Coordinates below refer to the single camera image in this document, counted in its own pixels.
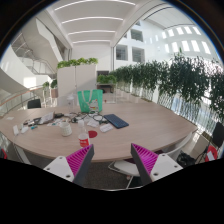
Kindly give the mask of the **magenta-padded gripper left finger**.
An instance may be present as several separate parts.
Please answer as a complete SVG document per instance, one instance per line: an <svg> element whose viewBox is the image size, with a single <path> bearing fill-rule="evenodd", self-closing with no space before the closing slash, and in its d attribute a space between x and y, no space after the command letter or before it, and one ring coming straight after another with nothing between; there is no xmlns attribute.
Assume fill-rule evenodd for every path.
<svg viewBox="0 0 224 224"><path fill-rule="evenodd" d="M67 157L58 156L44 170L82 186L93 155L94 145L91 144Z"/></svg>

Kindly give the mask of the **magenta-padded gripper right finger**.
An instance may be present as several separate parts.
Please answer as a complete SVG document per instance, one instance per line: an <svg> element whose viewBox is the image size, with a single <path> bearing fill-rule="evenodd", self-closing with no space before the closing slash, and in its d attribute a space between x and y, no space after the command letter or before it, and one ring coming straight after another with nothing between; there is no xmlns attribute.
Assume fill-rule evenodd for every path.
<svg viewBox="0 0 224 224"><path fill-rule="evenodd" d="M131 154L143 185L157 181L182 169L167 154L156 154L134 143L131 144Z"/></svg>

